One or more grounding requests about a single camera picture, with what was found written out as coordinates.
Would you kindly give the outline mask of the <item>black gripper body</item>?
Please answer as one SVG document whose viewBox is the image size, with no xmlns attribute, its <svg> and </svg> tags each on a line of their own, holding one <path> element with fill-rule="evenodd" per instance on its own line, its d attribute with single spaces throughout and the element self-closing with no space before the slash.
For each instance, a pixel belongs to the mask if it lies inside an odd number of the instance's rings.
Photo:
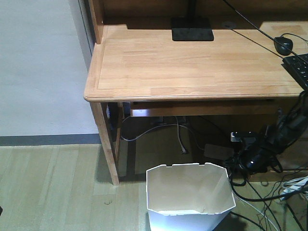
<svg viewBox="0 0 308 231">
<path fill-rule="evenodd" d="M 240 168 L 249 173 L 267 172 L 277 166 L 277 145 L 263 139 L 240 138 L 242 150 L 237 157 Z"/>
</svg>

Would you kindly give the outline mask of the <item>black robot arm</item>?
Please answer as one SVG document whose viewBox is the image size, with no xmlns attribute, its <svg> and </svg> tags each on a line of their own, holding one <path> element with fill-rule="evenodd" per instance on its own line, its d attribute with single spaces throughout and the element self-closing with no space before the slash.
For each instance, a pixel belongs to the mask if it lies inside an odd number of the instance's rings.
<svg viewBox="0 0 308 231">
<path fill-rule="evenodd" d="M 308 91 L 301 92 L 288 114 L 275 124 L 264 126 L 259 133 L 246 133 L 240 137 L 245 147 L 237 157 L 237 164 L 249 174 L 265 173 L 271 167 L 282 172 L 277 155 L 297 141 L 308 128 Z"/>
</svg>

